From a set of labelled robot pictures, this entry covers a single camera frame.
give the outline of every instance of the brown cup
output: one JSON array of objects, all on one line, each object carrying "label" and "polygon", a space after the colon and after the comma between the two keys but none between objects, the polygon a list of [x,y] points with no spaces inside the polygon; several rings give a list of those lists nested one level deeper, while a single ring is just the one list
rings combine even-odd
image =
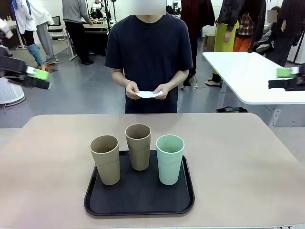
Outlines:
[{"label": "brown cup", "polygon": [[142,171],[149,165],[152,130],[144,124],[134,124],[125,131],[132,167]]},{"label": "brown cup", "polygon": [[120,178],[119,141],[111,135],[103,135],[90,143],[90,150],[105,185],[114,185]]}]

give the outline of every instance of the tray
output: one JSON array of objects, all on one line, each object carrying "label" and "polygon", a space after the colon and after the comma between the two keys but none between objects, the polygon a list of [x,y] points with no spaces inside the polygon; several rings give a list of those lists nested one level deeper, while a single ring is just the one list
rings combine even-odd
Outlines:
[{"label": "tray", "polygon": [[184,156],[178,181],[171,186],[159,180],[156,150],[151,150],[144,171],[134,170],[129,152],[120,151],[120,167],[121,179],[112,186],[104,185],[94,168],[84,200],[87,212],[94,216],[168,215],[192,208],[195,195]]}]

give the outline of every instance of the orange pants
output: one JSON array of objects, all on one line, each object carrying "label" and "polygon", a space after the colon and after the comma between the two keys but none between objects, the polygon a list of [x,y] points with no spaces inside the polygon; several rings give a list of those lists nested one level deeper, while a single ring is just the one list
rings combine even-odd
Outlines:
[{"label": "orange pants", "polygon": [[233,52],[246,52],[251,46],[252,38],[239,38],[237,37],[234,43]]}]

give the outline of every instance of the table leg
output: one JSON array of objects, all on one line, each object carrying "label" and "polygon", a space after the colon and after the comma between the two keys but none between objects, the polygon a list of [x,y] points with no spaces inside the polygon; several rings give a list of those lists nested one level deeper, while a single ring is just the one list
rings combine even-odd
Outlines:
[{"label": "table leg", "polygon": [[277,121],[278,117],[280,116],[280,113],[281,113],[280,107],[279,107],[279,106],[276,106],[276,107],[273,109],[273,111],[272,111],[272,116],[271,116],[271,119],[270,119],[270,121],[269,121],[269,123],[268,123],[269,128],[275,126],[276,121]]},{"label": "table leg", "polygon": [[74,55],[74,52],[73,52],[73,49],[72,49],[72,45],[71,45],[71,42],[70,42],[70,37],[69,37],[69,34],[68,34],[68,31],[67,31],[67,28],[64,28],[65,31],[66,31],[66,35],[67,35],[67,38],[68,38],[68,44],[69,44],[69,48],[70,48],[70,52],[71,52],[71,58],[69,59],[69,61],[73,60],[75,57],[77,57],[77,55]]},{"label": "table leg", "polygon": [[18,39],[19,39],[19,43],[21,45],[21,48],[17,48],[16,50],[27,50],[27,48],[25,48],[24,45],[23,45],[23,41],[22,41],[22,38],[20,36],[19,30],[18,30],[17,27],[16,27],[16,31],[17,31],[17,36],[18,36]]},{"label": "table leg", "polygon": [[221,87],[221,91],[218,98],[218,105],[217,108],[223,108],[224,106],[224,97],[227,89],[227,84],[223,82],[223,86]]}]

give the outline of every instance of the cup rim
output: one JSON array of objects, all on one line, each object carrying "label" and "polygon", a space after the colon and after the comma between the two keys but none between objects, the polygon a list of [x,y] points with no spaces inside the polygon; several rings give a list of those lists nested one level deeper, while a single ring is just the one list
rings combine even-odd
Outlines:
[{"label": "cup rim", "polygon": [[[127,129],[128,129],[129,127],[131,127],[131,126],[133,126],[133,125],[145,125],[145,126],[147,126],[147,127],[149,128],[149,134],[148,134],[146,137],[143,137],[143,138],[132,138],[132,137],[129,137],[129,136],[126,134],[126,131],[127,131]],[[150,135],[152,134],[152,129],[151,129],[148,125],[143,124],[143,123],[135,123],[135,124],[130,125],[129,127],[127,127],[127,128],[125,129],[125,136],[128,137],[128,138],[131,139],[131,140],[143,140],[143,139],[147,138],[148,136],[150,136]]]},{"label": "cup rim", "polygon": [[[169,152],[165,152],[165,151],[161,150],[161,149],[158,147],[158,141],[159,141],[160,138],[162,138],[162,137],[164,137],[164,136],[175,136],[175,137],[181,139],[182,142],[183,142],[183,147],[182,147],[182,149],[179,150],[179,151],[177,151],[177,152],[174,152],[174,153],[169,153]],[[157,139],[157,141],[156,141],[156,147],[157,147],[158,150],[160,150],[162,153],[165,153],[165,154],[178,154],[178,153],[180,153],[181,151],[184,150],[185,143],[184,143],[184,140],[183,140],[181,137],[177,136],[177,135],[162,135],[161,137],[159,137],[159,138]]]},{"label": "cup rim", "polygon": [[[112,150],[110,150],[110,151],[108,151],[108,152],[105,152],[105,153],[98,153],[98,152],[95,152],[94,150],[92,150],[92,148],[91,148],[92,142],[94,142],[96,139],[98,139],[98,138],[100,138],[100,137],[105,137],[105,136],[114,137],[114,138],[116,139],[116,141],[117,141],[116,146],[115,146]],[[113,150],[115,150],[115,149],[118,147],[118,145],[119,145],[119,140],[118,140],[115,136],[113,136],[113,135],[101,135],[101,136],[96,137],[95,139],[93,139],[93,140],[90,142],[90,150],[91,150],[91,152],[93,152],[93,153],[95,153],[95,154],[108,154],[108,153],[111,153]]]}]

